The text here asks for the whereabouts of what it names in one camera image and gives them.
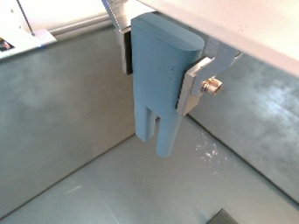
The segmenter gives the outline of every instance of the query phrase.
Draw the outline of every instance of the black object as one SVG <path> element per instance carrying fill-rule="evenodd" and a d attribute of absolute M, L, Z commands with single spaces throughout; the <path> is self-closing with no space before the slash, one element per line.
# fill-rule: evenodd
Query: black object
<path fill-rule="evenodd" d="M 237 224 L 224 209 L 220 209 L 207 224 Z"/>

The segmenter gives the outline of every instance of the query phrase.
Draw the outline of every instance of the blue rubber block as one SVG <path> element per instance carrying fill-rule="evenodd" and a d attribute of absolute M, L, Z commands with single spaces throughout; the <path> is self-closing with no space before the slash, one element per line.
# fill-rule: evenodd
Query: blue rubber block
<path fill-rule="evenodd" d="M 183 118 L 176 112 L 183 74 L 200 58 L 204 43 L 197 35 L 153 13 L 132 19 L 131 39 L 135 133 L 148 140 L 159 116 L 156 153 L 167 157 Z"/>

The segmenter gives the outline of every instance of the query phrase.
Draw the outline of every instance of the gray wall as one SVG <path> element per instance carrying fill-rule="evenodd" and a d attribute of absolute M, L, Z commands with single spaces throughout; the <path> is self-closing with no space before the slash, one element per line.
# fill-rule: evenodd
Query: gray wall
<path fill-rule="evenodd" d="M 299 79 L 247 55 L 191 116 L 299 202 Z"/>
<path fill-rule="evenodd" d="M 128 138 L 131 77 L 112 28 L 0 64 L 0 217 Z"/>

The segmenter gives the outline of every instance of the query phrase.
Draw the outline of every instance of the white panel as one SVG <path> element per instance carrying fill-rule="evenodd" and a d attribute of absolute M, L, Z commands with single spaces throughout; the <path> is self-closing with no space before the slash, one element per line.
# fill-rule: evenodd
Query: white panel
<path fill-rule="evenodd" d="M 52 29 L 105 12 L 100 0 L 20 0 L 33 30 Z"/>
<path fill-rule="evenodd" d="M 299 77 L 298 0 L 139 0 Z"/>
<path fill-rule="evenodd" d="M 12 0 L 1 0 L 0 6 L 0 29 L 23 29 L 17 8 Z"/>

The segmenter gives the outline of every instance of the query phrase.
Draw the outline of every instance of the metal bracket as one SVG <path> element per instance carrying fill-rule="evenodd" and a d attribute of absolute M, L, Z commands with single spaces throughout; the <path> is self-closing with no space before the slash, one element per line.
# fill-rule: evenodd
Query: metal bracket
<path fill-rule="evenodd" d="M 116 38 L 121 48 L 123 71 L 125 74 L 131 74 L 133 72 L 131 19 L 155 10 L 136 0 L 101 0 L 101 2 L 116 27 Z"/>
<path fill-rule="evenodd" d="M 215 38 L 209 38 L 203 55 L 183 78 L 176 111 L 184 116 L 199 104 L 204 92 L 212 95 L 219 92 L 221 82 L 215 79 L 215 76 L 236 62 L 243 53 Z"/>

